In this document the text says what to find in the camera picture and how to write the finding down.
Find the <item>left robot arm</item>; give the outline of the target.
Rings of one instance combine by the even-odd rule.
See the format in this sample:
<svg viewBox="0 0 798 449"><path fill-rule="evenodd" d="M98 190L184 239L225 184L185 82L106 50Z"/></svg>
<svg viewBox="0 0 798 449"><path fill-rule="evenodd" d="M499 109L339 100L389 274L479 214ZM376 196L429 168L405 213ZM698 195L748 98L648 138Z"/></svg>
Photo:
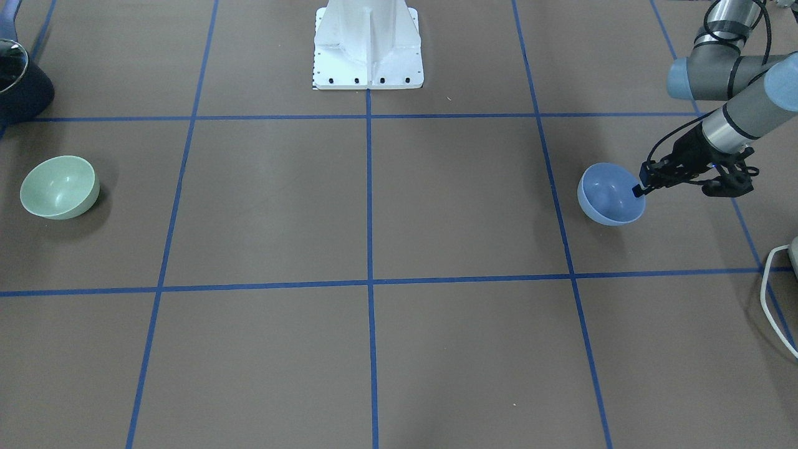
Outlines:
<svg viewBox="0 0 798 449"><path fill-rule="evenodd" d="M752 143L796 117L796 53L772 55L764 1L715 1L690 54L672 63L673 99L717 100L720 106L672 131L671 152L642 162L635 197L680 184L710 197L753 189L758 168L747 163Z"/></svg>

